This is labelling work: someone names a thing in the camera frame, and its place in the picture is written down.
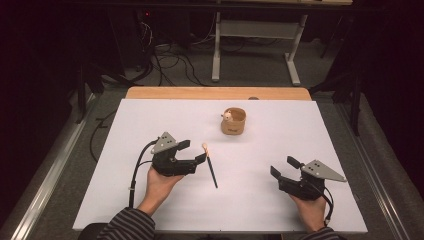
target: sleeve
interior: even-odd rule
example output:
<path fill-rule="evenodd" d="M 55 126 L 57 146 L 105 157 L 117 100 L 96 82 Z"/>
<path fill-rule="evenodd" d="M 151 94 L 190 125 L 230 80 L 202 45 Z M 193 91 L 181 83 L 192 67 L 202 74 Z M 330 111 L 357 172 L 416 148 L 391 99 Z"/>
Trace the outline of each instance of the sleeve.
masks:
<path fill-rule="evenodd" d="M 346 240 L 346 238 L 339 236 L 330 227 L 321 228 L 319 231 L 310 233 L 299 240 Z"/>
<path fill-rule="evenodd" d="M 99 233 L 101 240 L 150 240 L 154 237 L 155 222 L 146 213 L 133 208 L 120 211 Z"/>

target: pen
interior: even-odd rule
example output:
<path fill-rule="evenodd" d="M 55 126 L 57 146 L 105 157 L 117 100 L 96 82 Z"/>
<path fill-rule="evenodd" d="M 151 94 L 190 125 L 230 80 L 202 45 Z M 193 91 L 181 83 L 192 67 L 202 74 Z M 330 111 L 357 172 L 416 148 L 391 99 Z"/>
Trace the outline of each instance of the pen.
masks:
<path fill-rule="evenodd" d="M 215 188 L 218 188 L 218 184 L 216 183 L 215 174 L 214 174 L 213 168 L 212 168 L 212 162 L 211 162 L 211 159 L 209 157 L 208 146 L 206 145 L 206 143 L 203 143 L 202 147 L 203 147 L 203 149 L 205 149 L 205 152 L 206 152 L 206 159 L 208 159 L 209 169 L 211 170 L 213 182 L 215 183 Z"/>

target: dark background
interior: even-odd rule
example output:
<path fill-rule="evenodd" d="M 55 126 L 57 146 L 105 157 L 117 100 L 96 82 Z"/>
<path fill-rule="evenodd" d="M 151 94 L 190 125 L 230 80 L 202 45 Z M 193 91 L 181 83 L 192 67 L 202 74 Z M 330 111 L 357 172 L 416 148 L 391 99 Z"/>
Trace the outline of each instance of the dark background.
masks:
<path fill-rule="evenodd" d="M 378 5 L 381 1 L 357 4 Z M 362 90 L 398 159 L 423 195 L 424 181 L 419 176 L 424 160 L 424 9 L 412 1 L 397 1 L 393 6 L 385 17 L 362 17 L 338 29 L 338 38 L 348 29 L 350 32 L 328 78 L 349 70 L 359 58 Z M 206 34 L 213 15 L 161 11 L 157 16 L 161 20 L 152 24 L 167 38 L 188 47 L 188 34 Z M 328 42 L 339 17 L 310 16 L 303 41 L 320 38 Z M 90 60 L 122 73 L 125 56 L 120 54 L 109 21 L 101 9 L 67 9 L 29 0 L 0 4 L 0 102 L 5 110 L 0 117 L 0 225 L 68 119 L 68 97 L 76 89 L 80 64 Z"/>

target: gray metal part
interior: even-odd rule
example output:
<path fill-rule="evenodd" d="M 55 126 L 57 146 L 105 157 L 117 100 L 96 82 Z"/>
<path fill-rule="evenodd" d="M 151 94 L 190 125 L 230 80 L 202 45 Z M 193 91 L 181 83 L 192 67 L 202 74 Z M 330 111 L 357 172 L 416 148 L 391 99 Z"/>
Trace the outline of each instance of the gray metal part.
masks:
<path fill-rule="evenodd" d="M 325 165 L 324 163 L 318 160 L 314 160 L 306 164 L 305 166 L 302 167 L 301 170 L 303 172 L 306 172 L 312 176 L 315 176 L 321 179 L 330 179 L 330 180 L 339 181 L 339 182 L 347 181 L 345 177 L 338 174 L 336 171 L 329 168 L 327 165 Z"/>
<path fill-rule="evenodd" d="M 151 153 L 156 154 L 178 145 L 178 142 L 169 134 L 164 132 L 153 147 Z"/>

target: white table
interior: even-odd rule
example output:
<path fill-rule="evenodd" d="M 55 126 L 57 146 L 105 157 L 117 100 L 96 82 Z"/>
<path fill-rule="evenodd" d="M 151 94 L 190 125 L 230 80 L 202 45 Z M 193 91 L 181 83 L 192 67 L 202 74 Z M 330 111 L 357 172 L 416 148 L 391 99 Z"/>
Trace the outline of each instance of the white table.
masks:
<path fill-rule="evenodd" d="M 352 0 L 216 0 L 221 2 L 256 2 L 256 3 L 281 3 L 281 4 L 326 4 L 350 5 Z M 212 81 L 218 82 L 221 69 L 221 36 L 233 37 L 259 37 L 292 40 L 290 52 L 284 53 L 284 59 L 289 70 L 293 86 L 300 86 L 299 76 L 294 64 L 294 57 L 302 37 L 308 16 L 302 15 L 298 22 L 263 22 L 221 19 L 221 13 L 216 13 L 215 23 L 215 51 L 212 63 Z"/>
<path fill-rule="evenodd" d="M 242 135 L 220 131 L 220 114 L 228 107 L 246 111 Z M 299 170 L 286 163 L 290 155 L 304 163 L 318 159 L 344 175 L 313 101 L 124 99 L 74 229 L 108 222 L 128 206 L 137 158 L 143 147 L 164 131 L 178 141 L 191 140 L 189 148 L 177 153 L 178 159 L 193 159 L 203 152 L 201 144 L 208 144 L 219 188 L 214 186 L 207 163 L 199 165 L 195 174 L 176 185 L 153 216 L 158 232 L 303 231 L 294 203 L 278 190 L 270 166 L 298 179 Z M 146 151 L 143 160 L 151 158 Z M 143 197 L 147 169 L 139 169 L 135 204 Z M 326 186 L 335 200 L 330 226 L 343 232 L 366 232 L 349 184 L 326 181 Z"/>

